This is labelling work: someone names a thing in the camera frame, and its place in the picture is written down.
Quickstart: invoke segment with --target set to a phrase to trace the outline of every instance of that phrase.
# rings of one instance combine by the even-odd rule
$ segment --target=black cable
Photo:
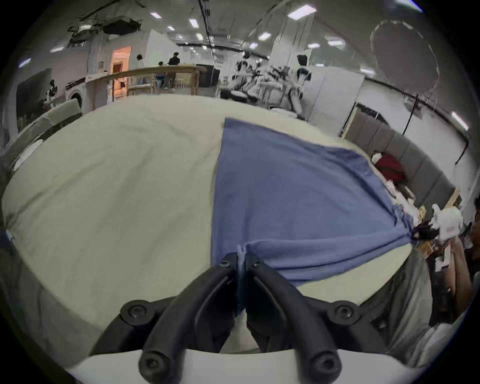
[[[410,116],[408,118],[407,125],[405,126],[405,129],[403,130],[402,135],[405,135],[405,132],[407,131],[408,125],[410,124],[410,120],[412,120],[413,111],[415,110],[415,107],[417,106],[418,100],[419,100],[418,95],[415,95],[415,101],[413,102],[412,111],[410,112]]]

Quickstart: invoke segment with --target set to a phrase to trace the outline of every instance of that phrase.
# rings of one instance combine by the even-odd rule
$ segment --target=white partition
[[[312,81],[305,83],[302,103],[307,121],[323,132],[337,136],[355,103],[364,77],[338,67],[309,69]]]

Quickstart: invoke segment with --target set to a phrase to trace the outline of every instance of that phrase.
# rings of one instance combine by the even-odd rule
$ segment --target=wooden railing
[[[161,67],[148,67],[148,68],[140,68],[140,69],[134,69],[130,71],[124,71],[124,72],[116,72],[111,75],[103,76],[98,79],[92,80],[94,82],[94,87],[95,91],[93,93],[94,99],[93,99],[93,109],[96,108],[95,106],[95,95],[96,95],[96,87],[98,83],[107,83],[109,81],[115,80],[115,79],[120,79],[124,77],[130,77],[130,76],[135,76],[135,77],[141,77],[145,75],[153,75],[157,73],[191,73],[191,78],[190,78],[190,88],[191,88],[191,94],[192,95],[197,95],[198,94],[198,85],[200,81],[200,72],[205,72],[207,69],[202,66],[196,66],[196,65],[163,65]]]

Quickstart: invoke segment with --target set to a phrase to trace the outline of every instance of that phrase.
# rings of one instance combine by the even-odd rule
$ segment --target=blue towel
[[[368,161],[227,118],[218,157],[212,262],[253,252],[293,284],[358,267],[410,242]]]

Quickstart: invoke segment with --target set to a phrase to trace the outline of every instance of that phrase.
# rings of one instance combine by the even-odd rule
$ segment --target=gray upholstered headboard
[[[397,159],[407,177],[407,186],[415,195],[415,205],[427,209],[432,216],[432,204],[445,208],[455,201],[459,190],[446,175],[415,144],[394,131],[388,124],[355,109],[343,138],[359,146],[368,156],[374,152],[389,153]]]

